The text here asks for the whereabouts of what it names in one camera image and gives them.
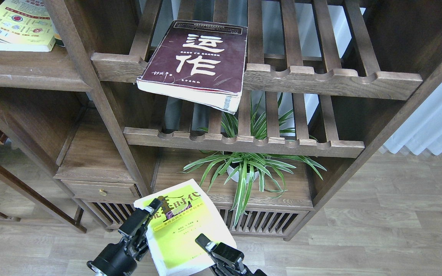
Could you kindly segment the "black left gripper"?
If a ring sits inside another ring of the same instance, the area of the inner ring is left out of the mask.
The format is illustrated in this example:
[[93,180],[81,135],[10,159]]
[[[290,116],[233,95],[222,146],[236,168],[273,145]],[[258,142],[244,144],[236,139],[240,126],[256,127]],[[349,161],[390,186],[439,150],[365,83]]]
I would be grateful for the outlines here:
[[87,266],[96,276],[130,276],[148,250],[147,226],[151,219],[160,218],[157,214],[162,201],[153,199],[146,210],[135,210],[119,227],[123,236],[119,243],[109,243]]

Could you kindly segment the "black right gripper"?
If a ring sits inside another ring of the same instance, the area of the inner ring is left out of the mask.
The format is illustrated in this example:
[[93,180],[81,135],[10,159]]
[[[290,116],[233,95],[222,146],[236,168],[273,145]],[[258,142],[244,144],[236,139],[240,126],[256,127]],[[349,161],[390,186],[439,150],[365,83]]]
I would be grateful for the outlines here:
[[214,264],[210,267],[216,276],[265,276],[257,269],[254,273],[242,263],[244,254],[225,243],[211,241],[204,234],[195,238],[195,242],[212,258]]

